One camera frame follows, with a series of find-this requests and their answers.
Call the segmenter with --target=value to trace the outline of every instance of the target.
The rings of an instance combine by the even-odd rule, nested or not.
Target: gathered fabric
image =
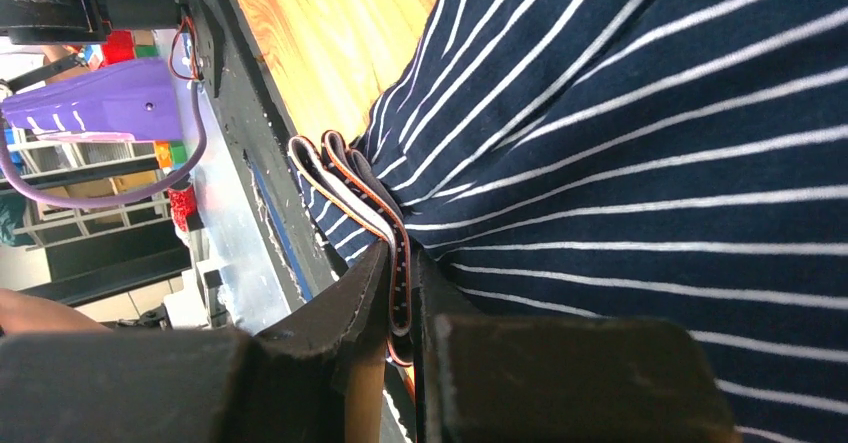
[[[746,441],[839,441],[846,81],[848,0],[438,0],[353,149],[481,310],[673,321]]]

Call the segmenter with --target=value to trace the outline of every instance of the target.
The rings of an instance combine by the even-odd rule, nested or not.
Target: wooden table
[[[238,0],[298,131],[348,140],[397,81],[436,0]]]

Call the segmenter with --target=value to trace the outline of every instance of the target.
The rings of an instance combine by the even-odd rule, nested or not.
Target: striped fabric
[[[438,0],[357,148],[481,309],[670,319],[746,440],[848,441],[846,23],[848,0]],[[353,261],[373,235],[299,181]]]

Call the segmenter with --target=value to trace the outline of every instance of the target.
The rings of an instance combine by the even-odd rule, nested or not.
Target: purple container
[[[138,58],[3,101],[3,116],[40,139],[181,140],[171,74],[161,58]]]

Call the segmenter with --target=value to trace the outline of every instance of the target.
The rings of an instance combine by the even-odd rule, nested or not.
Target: skin
[[[109,331],[55,301],[0,289],[0,328],[6,334]]]

